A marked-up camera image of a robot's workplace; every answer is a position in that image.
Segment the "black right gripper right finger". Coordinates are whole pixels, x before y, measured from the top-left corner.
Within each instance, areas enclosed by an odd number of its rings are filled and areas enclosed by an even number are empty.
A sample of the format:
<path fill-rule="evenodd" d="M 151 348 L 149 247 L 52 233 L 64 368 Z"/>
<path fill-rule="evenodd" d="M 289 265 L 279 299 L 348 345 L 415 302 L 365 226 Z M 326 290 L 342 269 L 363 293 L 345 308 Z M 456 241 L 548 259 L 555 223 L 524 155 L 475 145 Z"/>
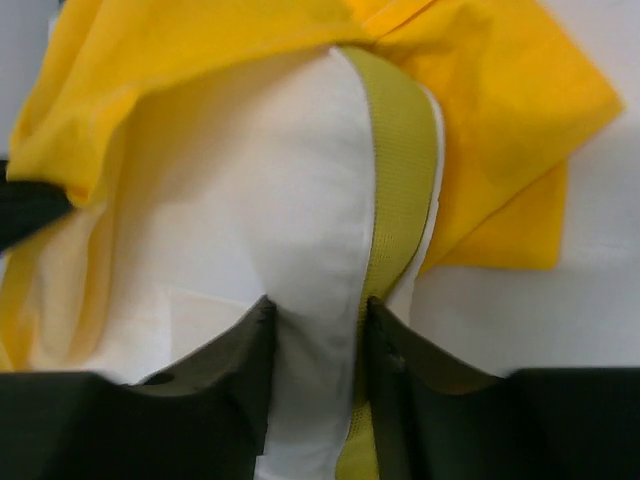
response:
<path fill-rule="evenodd" d="M 371 298 L 367 390 L 383 479 L 635 479 L 639 372 L 460 361 Z"/>

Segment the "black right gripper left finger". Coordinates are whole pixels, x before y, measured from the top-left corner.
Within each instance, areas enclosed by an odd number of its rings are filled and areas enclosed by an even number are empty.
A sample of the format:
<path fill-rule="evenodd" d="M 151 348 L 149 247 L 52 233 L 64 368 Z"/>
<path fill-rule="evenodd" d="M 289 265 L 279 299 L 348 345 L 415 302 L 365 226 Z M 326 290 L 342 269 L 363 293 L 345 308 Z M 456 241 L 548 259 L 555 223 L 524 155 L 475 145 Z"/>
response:
<path fill-rule="evenodd" d="M 249 479 L 271 401 L 276 308 L 136 385 L 91 372 L 1 378 L 5 479 Z"/>

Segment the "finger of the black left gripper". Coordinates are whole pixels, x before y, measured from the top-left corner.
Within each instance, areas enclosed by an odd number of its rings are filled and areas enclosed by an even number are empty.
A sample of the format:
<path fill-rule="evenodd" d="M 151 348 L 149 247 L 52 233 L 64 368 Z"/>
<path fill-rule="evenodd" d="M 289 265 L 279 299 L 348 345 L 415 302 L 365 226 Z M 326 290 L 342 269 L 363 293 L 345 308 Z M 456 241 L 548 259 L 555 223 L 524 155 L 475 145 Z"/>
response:
<path fill-rule="evenodd" d="M 1 159 L 1 252 L 68 215 L 73 206 L 64 190 L 40 181 L 7 178 L 9 160 Z"/>

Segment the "yellow pillowcase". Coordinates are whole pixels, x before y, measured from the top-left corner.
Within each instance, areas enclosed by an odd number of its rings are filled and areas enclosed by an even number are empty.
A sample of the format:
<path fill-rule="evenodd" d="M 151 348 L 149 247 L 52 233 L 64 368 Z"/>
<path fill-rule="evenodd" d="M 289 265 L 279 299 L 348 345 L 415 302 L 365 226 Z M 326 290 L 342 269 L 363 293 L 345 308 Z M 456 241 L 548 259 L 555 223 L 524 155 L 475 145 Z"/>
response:
<path fill-rule="evenodd" d="M 86 357 L 105 318 L 116 134 L 147 98 L 252 60 L 362 47 L 444 109 L 442 204 L 425 266 L 552 267 L 566 160 L 622 109 L 533 1 L 70 1 L 10 142 L 8 179 L 62 190 L 71 218 L 14 247 L 1 365 Z"/>

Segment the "white pillow yellow border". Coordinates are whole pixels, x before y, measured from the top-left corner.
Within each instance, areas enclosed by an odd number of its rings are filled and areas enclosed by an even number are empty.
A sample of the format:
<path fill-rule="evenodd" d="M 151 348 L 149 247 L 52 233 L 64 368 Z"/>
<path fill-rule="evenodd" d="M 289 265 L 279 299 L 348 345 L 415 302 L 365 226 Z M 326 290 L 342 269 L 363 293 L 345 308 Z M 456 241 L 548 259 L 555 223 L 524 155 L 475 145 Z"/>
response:
<path fill-rule="evenodd" d="M 362 329 L 406 316 L 444 162 L 433 93 L 357 47 L 283 54 L 142 102 L 113 203 L 102 330 L 86 356 L 10 373 L 136 385 L 276 308 L 265 445 L 249 479 L 376 479 Z"/>

